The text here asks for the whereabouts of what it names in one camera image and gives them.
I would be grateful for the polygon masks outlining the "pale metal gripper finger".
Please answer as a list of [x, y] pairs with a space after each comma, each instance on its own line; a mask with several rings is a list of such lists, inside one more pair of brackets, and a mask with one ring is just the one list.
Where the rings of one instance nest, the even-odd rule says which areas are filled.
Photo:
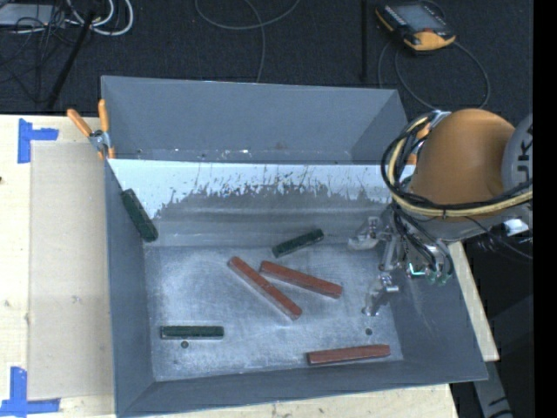
[[348, 248], [353, 251], [373, 249], [379, 243], [377, 234], [379, 226], [379, 218], [376, 216], [369, 216], [348, 240]]
[[399, 284], [393, 276], [386, 273], [380, 274], [367, 291], [362, 314], [368, 317], [376, 316], [379, 309], [397, 293], [399, 293]]

